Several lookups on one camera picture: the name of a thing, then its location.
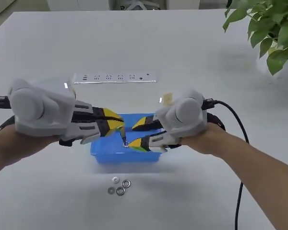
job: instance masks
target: green plant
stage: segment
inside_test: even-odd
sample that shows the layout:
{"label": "green plant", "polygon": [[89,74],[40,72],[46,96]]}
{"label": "green plant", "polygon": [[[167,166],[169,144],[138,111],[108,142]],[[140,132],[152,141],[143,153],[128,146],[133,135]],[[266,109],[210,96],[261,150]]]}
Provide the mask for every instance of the green plant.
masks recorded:
{"label": "green plant", "polygon": [[276,74],[288,60],[288,0],[234,0],[234,4],[237,9],[230,15],[230,7],[225,12],[225,32],[230,23],[249,16],[248,36],[253,48],[260,43],[259,57],[277,47],[267,58],[269,71]]}

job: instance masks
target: black cable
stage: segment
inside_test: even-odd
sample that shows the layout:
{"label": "black cable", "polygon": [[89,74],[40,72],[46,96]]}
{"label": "black cable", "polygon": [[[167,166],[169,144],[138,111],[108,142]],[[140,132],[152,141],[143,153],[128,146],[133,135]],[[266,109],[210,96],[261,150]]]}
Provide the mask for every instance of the black cable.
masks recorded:
{"label": "black cable", "polygon": [[10,100],[8,96],[0,96],[0,109],[10,109]]}
{"label": "black cable", "polygon": [[[225,102],[222,101],[214,101],[214,104],[221,104],[223,106],[225,106],[227,109],[229,109],[232,114],[235,116],[237,122],[239,123],[239,126],[243,132],[245,141],[249,144],[249,138],[248,135],[245,131],[245,128],[240,120],[240,118],[238,117],[238,114],[235,112],[235,110],[230,107],[228,104],[226,104]],[[243,183],[240,183],[240,188],[239,188],[239,193],[238,193],[238,200],[237,200],[237,206],[236,206],[236,214],[235,214],[235,230],[238,230],[238,216],[239,216],[239,209],[240,209],[240,202],[241,202],[241,196],[242,196],[242,190],[243,190]]]}

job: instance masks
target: cable connector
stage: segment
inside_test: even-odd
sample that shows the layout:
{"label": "cable connector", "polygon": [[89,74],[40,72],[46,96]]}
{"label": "cable connector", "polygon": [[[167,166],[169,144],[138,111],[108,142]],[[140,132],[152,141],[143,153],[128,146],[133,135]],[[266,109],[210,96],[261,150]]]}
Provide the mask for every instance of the cable connector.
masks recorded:
{"label": "cable connector", "polygon": [[11,104],[8,96],[0,96],[0,109],[10,109]]}
{"label": "cable connector", "polygon": [[210,98],[210,99],[205,99],[203,101],[203,105],[202,105],[202,110],[207,110],[207,109],[212,109],[215,107],[215,101]]}

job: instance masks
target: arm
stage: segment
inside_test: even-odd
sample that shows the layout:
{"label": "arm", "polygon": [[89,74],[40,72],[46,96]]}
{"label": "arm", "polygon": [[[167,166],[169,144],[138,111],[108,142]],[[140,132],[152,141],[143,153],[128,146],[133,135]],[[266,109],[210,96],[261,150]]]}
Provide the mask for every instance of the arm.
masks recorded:
{"label": "arm", "polygon": [[5,127],[0,131],[0,171],[55,141],[58,141],[57,137],[29,137],[17,133],[14,125]]}
{"label": "arm", "polygon": [[208,130],[198,137],[185,138],[182,143],[223,159],[250,191],[273,226],[277,230],[288,230],[288,165],[214,124],[209,124]]}

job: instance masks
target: wrist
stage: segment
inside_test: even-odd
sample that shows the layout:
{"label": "wrist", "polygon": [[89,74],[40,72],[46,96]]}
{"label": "wrist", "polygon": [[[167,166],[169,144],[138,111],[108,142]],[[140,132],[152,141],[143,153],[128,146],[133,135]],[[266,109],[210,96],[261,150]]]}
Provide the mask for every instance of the wrist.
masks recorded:
{"label": "wrist", "polygon": [[216,150],[216,154],[213,155],[223,159],[224,161],[226,161],[228,157],[231,157],[232,154],[237,154],[244,145],[248,145],[241,138],[228,133],[220,138],[219,141],[218,150]]}

